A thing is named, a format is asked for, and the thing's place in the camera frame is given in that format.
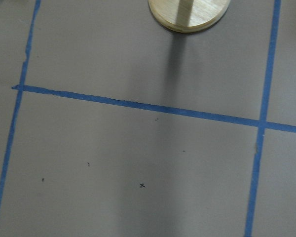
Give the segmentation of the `wooden mug tree stand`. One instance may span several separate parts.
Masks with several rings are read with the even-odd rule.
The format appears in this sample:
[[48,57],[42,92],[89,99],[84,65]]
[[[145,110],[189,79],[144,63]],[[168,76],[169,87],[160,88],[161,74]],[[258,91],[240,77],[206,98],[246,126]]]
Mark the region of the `wooden mug tree stand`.
[[179,33],[211,27],[226,13],[230,0],[149,0],[152,15],[162,26]]

